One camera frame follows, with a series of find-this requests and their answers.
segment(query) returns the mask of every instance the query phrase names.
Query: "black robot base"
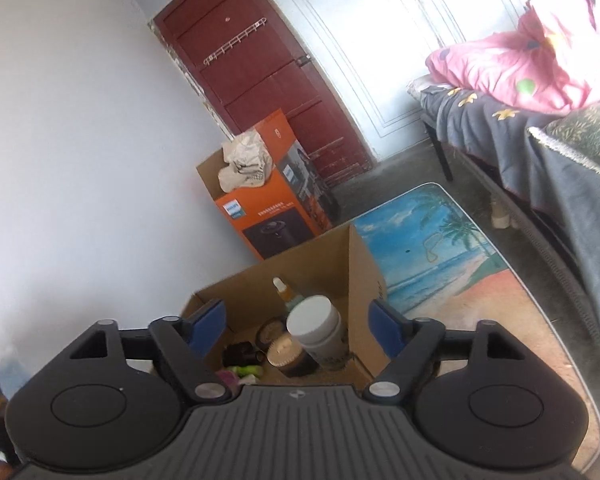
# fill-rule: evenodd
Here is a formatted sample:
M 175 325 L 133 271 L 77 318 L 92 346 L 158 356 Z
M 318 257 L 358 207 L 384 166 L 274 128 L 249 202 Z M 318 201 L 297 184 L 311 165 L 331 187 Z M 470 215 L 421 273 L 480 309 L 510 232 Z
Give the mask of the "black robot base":
M 258 385 L 231 397 L 191 349 L 219 309 L 145 330 L 91 326 L 8 404 L 23 463 L 14 478 L 583 478 L 570 466 L 587 430 L 583 401 L 496 322 L 446 330 L 375 301 L 369 327 L 392 361 L 361 395 Z M 127 358 L 153 360 L 157 374 Z M 436 376 L 440 361 L 460 359 L 464 368 Z

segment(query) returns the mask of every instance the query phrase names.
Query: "palm tree print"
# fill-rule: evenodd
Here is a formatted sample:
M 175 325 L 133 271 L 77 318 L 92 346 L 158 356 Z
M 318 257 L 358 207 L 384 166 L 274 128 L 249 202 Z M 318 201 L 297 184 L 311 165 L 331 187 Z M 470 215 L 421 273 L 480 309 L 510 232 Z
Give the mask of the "palm tree print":
M 478 227 L 461 214 L 453 205 L 448 197 L 441 191 L 431 192 L 428 190 L 425 194 L 414 196 L 418 202 L 413 208 L 415 212 L 424 212 L 424 216 L 420 220 L 420 228 L 423 229 L 429 224 L 437 211 L 441 207 L 445 208 L 448 213 L 443 223 L 440 225 L 440 232 L 445 238 L 451 238 L 451 243 L 455 245 L 458 241 L 462 241 L 467 251 L 471 250 L 471 239 L 475 240 L 480 248 L 487 256 L 491 256 L 482 241 L 482 234 Z
M 484 254 L 487 255 L 487 258 L 491 256 L 480 239 L 482 238 L 482 235 L 480 231 L 478 231 L 478 227 L 468 218 L 462 218 L 457 215 L 448 215 L 440 225 L 440 232 L 442 232 L 442 235 L 445 238 L 451 239 L 452 245 L 462 241 L 464 248 L 467 251 L 471 250 L 471 240 L 474 240 L 484 251 Z

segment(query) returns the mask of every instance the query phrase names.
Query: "white jar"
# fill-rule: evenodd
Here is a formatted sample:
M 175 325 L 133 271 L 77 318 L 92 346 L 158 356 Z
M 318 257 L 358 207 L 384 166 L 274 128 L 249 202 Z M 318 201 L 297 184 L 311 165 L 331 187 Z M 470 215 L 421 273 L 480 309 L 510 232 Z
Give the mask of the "white jar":
M 326 296 L 310 296 L 286 318 L 286 329 L 327 370 L 344 367 L 349 355 L 347 327 Z

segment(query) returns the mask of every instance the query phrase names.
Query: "orange product box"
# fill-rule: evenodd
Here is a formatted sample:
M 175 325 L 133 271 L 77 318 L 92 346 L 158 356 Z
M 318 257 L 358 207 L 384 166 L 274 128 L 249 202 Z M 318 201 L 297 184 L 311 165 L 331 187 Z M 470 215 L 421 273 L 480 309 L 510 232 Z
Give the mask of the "orange product box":
M 322 234 L 332 227 L 338 204 L 318 175 L 282 110 L 254 126 L 273 160 L 261 187 L 239 187 L 225 193 L 218 171 L 226 166 L 222 150 L 198 166 L 211 198 L 261 258 L 269 258 Z

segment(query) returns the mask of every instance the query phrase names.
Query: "jar lid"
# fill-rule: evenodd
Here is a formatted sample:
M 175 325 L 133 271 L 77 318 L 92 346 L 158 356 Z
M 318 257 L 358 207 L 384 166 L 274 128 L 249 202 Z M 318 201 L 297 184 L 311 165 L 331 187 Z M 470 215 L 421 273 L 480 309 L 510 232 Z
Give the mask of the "jar lid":
M 298 359 L 303 351 L 302 345 L 289 332 L 285 332 L 271 343 L 267 359 L 273 366 L 280 368 Z
M 302 300 L 286 319 L 286 329 L 302 345 L 320 343 L 336 329 L 340 314 L 326 296 Z
M 256 346 L 265 352 L 269 350 L 271 343 L 286 332 L 285 316 L 267 319 L 256 332 Z

